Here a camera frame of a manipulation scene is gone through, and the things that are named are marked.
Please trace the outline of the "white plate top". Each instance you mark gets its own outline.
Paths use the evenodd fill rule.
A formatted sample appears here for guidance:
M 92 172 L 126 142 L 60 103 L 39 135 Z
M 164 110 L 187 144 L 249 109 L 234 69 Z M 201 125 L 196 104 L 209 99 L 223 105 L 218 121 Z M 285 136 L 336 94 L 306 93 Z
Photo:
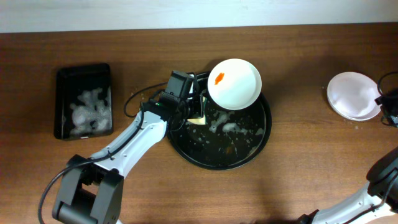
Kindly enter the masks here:
M 231 58 L 217 64 L 209 74 L 207 89 L 211 99 L 227 110 L 251 106 L 262 89 L 261 75 L 250 62 Z

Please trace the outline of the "black rectangular tray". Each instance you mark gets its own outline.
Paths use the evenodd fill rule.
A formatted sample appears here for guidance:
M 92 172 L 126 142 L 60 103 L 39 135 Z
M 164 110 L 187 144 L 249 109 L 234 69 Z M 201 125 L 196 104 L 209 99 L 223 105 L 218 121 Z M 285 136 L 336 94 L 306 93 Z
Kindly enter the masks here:
M 110 66 L 94 63 L 61 68 L 56 74 L 54 137 L 69 141 L 112 133 Z

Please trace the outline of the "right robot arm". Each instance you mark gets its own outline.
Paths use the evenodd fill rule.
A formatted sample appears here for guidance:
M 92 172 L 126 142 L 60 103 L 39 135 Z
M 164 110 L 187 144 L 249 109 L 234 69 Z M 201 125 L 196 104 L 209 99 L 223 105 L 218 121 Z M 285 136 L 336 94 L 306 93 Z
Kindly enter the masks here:
M 328 209 L 304 214 L 297 223 L 369 223 L 397 214 L 397 149 L 379 159 L 366 179 L 365 186 L 352 196 Z

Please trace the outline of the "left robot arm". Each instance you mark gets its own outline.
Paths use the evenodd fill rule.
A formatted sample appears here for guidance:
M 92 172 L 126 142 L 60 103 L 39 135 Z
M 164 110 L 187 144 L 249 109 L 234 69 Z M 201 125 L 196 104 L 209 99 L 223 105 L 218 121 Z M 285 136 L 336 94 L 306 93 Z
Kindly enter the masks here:
M 52 217 L 62 223 L 119 223 L 124 180 L 138 160 L 170 129 L 178 110 L 190 113 L 200 93 L 198 76 L 173 71 L 160 98 L 141 103 L 134 121 L 89 158 L 73 156 L 56 178 Z

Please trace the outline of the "round black tray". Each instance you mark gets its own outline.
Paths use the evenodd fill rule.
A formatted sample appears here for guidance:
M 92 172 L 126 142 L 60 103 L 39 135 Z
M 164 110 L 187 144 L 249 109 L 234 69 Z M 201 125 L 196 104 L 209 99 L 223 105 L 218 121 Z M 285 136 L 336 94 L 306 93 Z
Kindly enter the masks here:
M 228 170 L 253 160 L 266 146 L 272 129 L 270 106 L 263 94 L 243 110 L 226 110 L 207 92 L 209 72 L 197 75 L 205 103 L 206 124 L 174 120 L 167 138 L 188 162 L 209 170 Z

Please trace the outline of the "yellow sponge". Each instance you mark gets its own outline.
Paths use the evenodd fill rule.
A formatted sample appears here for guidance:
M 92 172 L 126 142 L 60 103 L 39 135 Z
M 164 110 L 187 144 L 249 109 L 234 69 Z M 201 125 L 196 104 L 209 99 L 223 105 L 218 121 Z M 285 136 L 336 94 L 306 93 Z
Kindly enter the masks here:
M 187 121 L 196 125 L 205 125 L 205 106 L 207 98 L 204 96 L 198 96 L 190 101 L 190 114 L 188 115 Z

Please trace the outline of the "pinkish white plate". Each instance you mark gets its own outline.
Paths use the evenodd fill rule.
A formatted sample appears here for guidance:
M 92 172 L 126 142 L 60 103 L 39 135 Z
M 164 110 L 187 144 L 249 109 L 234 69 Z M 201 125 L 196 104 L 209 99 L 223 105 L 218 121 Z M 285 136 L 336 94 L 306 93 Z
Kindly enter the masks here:
M 375 99 L 380 96 L 374 80 L 357 72 L 343 72 L 334 76 L 326 89 L 330 106 L 352 117 L 359 117 L 380 108 Z

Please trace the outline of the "light blue-grey plate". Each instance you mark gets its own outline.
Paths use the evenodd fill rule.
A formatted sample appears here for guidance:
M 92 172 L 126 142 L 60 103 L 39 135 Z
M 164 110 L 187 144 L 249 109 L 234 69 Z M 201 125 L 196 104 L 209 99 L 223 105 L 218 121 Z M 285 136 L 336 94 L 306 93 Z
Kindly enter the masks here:
M 364 116 L 352 117 L 352 116 L 345 115 L 342 112 L 338 111 L 334 106 L 331 106 L 331 108 L 338 115 L 344 117 L 345 119 L 349 119 L 349 120 L 352 120 L 352 121 L 367 121 L 367 120 L 373 119 L 374 117 L 376 117 L 381 112 L 380 108 L 376 107 L 375 110 L 370 111 L 368 114 L 366 114 Z

